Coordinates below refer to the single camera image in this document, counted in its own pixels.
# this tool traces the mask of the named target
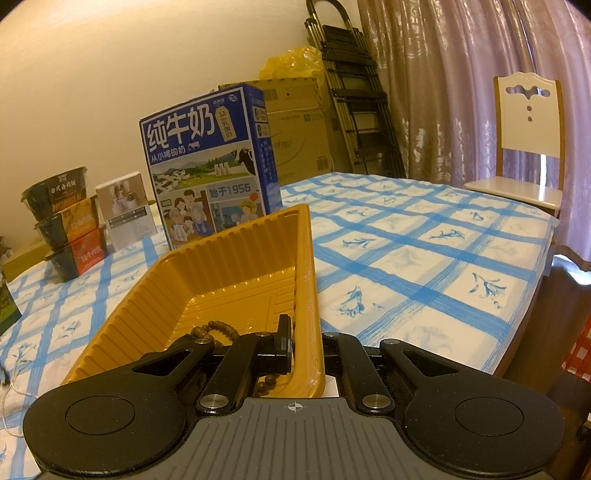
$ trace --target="red checkered cloth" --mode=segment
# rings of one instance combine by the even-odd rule
[[[591,317],[564,359],[562,368],[591,382]]]

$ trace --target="white string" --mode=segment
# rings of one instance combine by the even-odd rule
[[[21,363],[26,363],[28,362],[28,360],[26,359],[22,359]],[[14,370],[12,371],[12,378],[11,378],[11,382],[8,385],[8,388],[5,390],[4,395],[2,396],[2,411],[0,412],[2,414],[2,424],[4,425],[4,430],[6,430],[6,433],[8,433],[10,436],[12,437],[16,437],[16,438],[23,438],[24,435],[22,433],[13,433],[10,430],[8,430],[8,425],[6,423],[6,397],[8,396],[8,393],[10,392],[10,389],[12,388],[16,393],[18,393],[19,395],[22,395],[23,397],[34,397],[35,399],[37,399],[38,397],[36,395],[33,395],[31,393],[27,393],[27,392],[21,392],[17,386],[15,385],[17,382],[17,377],[19,376],[19,374],[21,373],[21,370],[19,370],[17,372],[17,366],[18,366],[18,362],[16,362],[14,364]]]

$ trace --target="photo on box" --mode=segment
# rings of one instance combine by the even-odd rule
[[[124,180],[115,180],[103,188],[109,192],[108,195],[99,195],[100,211],[103,212],[105,219],[111,219],[148,204],[139,173]]]

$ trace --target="green box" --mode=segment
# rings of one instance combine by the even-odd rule
[[[0,274],[0,335],[3,335],[21,317],[17,304],[12,299],[4,273]]]

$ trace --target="chair seat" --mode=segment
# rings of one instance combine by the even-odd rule
[[[562,204],[562,190],[543,187],[528,181],[519,181],[505,177],[491,177],[464,184],[466,190],[489,193],[536,207],[553,210],[558,213]]]

